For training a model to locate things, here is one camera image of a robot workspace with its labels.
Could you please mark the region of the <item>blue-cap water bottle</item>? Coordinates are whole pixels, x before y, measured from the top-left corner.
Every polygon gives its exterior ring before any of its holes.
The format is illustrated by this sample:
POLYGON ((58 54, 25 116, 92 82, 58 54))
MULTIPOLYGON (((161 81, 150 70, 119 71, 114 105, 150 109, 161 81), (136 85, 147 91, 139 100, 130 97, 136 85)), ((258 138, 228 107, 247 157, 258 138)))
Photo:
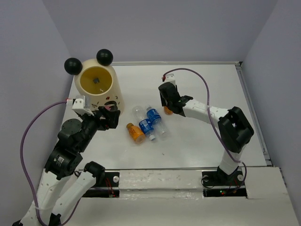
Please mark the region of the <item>blue-cap water bottle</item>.
POLYGON ((95 85, 95 91, 96 91, 96 93, 104 93, 111 86, 111 82, 108 81, 105 78, 94 78, 93 79, 93 83, 95 85))

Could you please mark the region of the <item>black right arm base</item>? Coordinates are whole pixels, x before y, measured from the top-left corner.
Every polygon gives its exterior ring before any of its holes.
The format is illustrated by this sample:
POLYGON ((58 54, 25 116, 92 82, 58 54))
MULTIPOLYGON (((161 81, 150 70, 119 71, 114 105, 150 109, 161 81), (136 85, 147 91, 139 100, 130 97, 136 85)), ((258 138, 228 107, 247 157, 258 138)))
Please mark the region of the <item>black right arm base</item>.
POLYGON ((247 197, 243 182, 244 175, 237 170, 231 178, 225 180, 218 177, 217 171, 202 171, 201 185, 203 196, 206 198, 218 197, 247 197))

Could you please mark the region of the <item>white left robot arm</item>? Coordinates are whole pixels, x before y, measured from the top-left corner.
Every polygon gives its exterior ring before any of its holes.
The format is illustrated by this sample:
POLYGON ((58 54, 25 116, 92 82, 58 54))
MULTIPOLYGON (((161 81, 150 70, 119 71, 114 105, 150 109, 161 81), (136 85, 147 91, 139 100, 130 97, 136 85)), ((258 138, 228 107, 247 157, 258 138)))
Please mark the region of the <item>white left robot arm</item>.
POLYGON ((58 133, 58 141, 43 168, 40 184, 35 189, 24 163, 24 138, 20 144, 20 161, 30 185, 33 202, 26 215, 15 226, 64 226, 73 216, 81 197, 93 186, 103 183, 105 168, 91 161, 76 182, 65 192, 63 187, 82 161, 85 151, 97 131, 115 129, 120 110, 101 106, 91 113, 78 114, 78 119, 66 120, 58 133))

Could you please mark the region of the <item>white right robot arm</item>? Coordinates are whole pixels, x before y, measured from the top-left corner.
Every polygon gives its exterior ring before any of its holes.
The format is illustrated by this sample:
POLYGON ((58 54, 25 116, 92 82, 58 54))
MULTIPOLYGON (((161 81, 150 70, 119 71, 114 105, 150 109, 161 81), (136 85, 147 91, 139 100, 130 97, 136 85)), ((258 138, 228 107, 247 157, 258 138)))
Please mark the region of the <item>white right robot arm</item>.
POLYGON ((221 109, 210 106, 210 91, 205 85, 207 100, 203 104, 193 97, 180 96, 177 86, 164 82, 159 86, 161 103, 173 113, 183 117, 197 119, 210 124, 218 140, 224 148, 222 160, 217 167, 214 179, 222 185, 231 182, 239 164, 243 149, 254 135, 254 129, 243 111, 238 107, 221 109))

